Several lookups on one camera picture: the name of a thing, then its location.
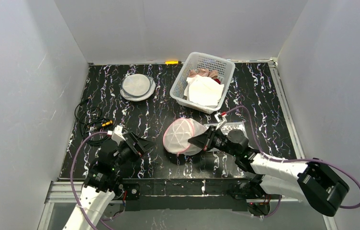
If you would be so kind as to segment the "white mesh bag pink trim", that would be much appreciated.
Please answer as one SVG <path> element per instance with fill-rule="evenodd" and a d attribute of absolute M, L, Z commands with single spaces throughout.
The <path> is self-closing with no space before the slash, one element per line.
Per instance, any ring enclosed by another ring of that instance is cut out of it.
<path fill-rule="evenodd" d="M 188 140 L 206 130 L 204 125 L 192 118 L 179 118 L 166 129 L 163 135 L 163 146 L 171 154 L 195 155 L 202 149 L 189 143 Z"/>

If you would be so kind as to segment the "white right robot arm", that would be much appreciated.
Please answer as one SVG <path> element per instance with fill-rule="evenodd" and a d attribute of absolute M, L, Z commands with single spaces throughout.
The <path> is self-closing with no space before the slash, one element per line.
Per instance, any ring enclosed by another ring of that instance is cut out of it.
<path fill-rule="evenodd" d="M 261 198 L 281 195 L 305 201 L 319 213 L 332 217 L 349 192 L 348 184 L 318 159 L 289 162 L 250 147 L 239 129 L 223 134 L 210 126 L 204 133 L 188 139 L 202 150 L 218 149 L 235 157 L 235 164 L 255 176 L 244 185 L 234 185 L 232 196 Z"/>

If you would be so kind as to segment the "white plastic basket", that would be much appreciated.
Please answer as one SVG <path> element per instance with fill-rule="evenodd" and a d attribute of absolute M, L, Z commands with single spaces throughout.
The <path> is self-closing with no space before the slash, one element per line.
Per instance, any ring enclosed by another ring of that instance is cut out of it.
<path fill-rule="evenodd" d="M 235 68 L 234 62 L 224 58 L 192 52 L 177 75 L 170 96 L 182 106 L 212 114 L 221 108 Z"/>

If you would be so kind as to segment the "beige pink bra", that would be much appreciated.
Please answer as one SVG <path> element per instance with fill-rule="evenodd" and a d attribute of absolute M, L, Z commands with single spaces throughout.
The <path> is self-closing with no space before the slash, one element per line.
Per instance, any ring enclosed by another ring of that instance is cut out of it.
<path fill-rule="evenodd" d="M 218 78 L 218 71 L 217 70 L 208 70 L 208 69 L 192 69 L 189 72 L 188 77 L 189 78 L 193 78 L 196 77 L 197 75 L 202 76 L 202 77 L 209 77 L 211 79 L 217 79 Z"/>

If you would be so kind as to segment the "black base frame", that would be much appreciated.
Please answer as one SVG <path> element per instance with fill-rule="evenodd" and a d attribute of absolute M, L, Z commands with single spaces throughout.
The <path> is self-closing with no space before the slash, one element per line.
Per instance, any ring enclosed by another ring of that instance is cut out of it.
<path fill-rule="evenodd" d="M 197 179 L 124 179 L 120 186 L 127 192 L 126 211 L 230 209 L 253 211 L 255 215 L 270 212 L 280 196 L 266 195 L 248 178 Z"/>

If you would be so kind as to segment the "yellow orange marker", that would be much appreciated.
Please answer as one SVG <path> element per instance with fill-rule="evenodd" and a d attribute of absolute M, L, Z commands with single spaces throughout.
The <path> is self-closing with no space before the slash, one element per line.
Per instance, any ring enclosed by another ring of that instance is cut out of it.
<path fill-rule="evenodd" d="M 165 64 L 166 65 L 178 65 L 178 64 L 181 64 L 182 62 L 181 61 L 178 61 L 178 60 L 170 60 L 170 61 L 165 61 Z"/>

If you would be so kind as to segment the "aluminium rail frame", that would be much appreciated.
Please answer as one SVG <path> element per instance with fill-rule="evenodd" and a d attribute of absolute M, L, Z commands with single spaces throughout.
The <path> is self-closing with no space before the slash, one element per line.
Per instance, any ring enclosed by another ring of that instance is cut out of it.
<path fill-rule="evenodd" d="M 285 91 L 283 88 L 283 84 L 281 81 L 281 76 L 278 70 L 278 62 L 276 57 L 271 57 L 268 61 L 268 65 L 270 68 L 270 73 L 272 76 L 272 80 L 274 81 L 276 92 L 278 94 L 279 101 L 281 103 L 282 111 L 284 114 L 284 118 L 289 130 L 290 137 L 292 139 L 293 147 L 296 153 L 297 158 L 303 159 L 305 158 L 305 154 L 301 145 L 301 142 L 298 137 L 298 133 L 296 131 L 293 118 L 291 115 L 291 111 L 287 102 L 287 98 L 285 95 Z"/>

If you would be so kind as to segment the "white bra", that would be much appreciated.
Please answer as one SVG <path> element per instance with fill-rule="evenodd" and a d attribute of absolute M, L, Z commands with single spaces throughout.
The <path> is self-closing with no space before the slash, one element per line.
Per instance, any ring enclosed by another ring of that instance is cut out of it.
<path fill-rule="evenodd" d="M 223 84 L 218 84 L 209 77 L 197 75 L 186 79 L 187 86 L 184 95 L 187 99 L 201 106 L 217 106 L 222 98 Z"/>

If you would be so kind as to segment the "clear plastic compartment box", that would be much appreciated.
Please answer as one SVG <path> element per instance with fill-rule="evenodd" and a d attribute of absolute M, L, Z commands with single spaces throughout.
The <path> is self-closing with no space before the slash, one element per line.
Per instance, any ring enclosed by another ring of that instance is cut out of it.
<path fill-rule="evenodd" d="M 205 126 L 206 128 L 208 128 L 209 126 L 217 126 L 218 123 L 208 123 L 208 124 L 204 124 L 203 126 Z M 225 123 L 222 127 L 221 127 L 221 131 L 224 135 L 228 135 L 228 133 L 231 131 L 231 130 L 234 130 L 234 129 L 239 129 L 243 132 L 244 136 L 245 137 L 248 137 L 247 136 L 247 132 L 246 132 L 246 128 L 245 128 L 245 124 L 244 122 L 229 122 L 229 123 Z M 219 152 L 220 150 L 216 149 L 216 148 L 213 148 L 207 152 Z"/>

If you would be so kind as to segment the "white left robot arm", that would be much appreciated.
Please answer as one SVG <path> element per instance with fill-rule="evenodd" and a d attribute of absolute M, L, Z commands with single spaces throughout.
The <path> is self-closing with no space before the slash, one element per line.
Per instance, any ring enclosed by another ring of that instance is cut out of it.
<path fill-rule="evenodd" d="M 77 194 L 74 186 L 75 164 L 71 165 L 69 180 L 76 205 L 63 227 L 65 230 L 95 230 L 105 209 L 119 191 L 122 178 L 117 172 L 120 167 L 128 161 L 137 161 L 155 146 L 155 142 L 133 132 L 121 135 L 113 131 L 95 132 L 85 138 L 81 145 L 96 135 L 107 138 L 104 143 L 106 151 L 100 152 L 90 164 L 80 194 Z"/>

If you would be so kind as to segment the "white mesh bag blue trim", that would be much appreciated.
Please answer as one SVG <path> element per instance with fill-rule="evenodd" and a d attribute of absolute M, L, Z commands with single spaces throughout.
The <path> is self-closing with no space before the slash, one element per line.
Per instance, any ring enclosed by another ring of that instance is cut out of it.
<path fill-rule="evenodd" d="M 143 74 L 132 74 L 125 77 L 121 83 L 121 96 L 132 102 L 149 98 L 155 91 L 156 83 L 152 77 Z"/>

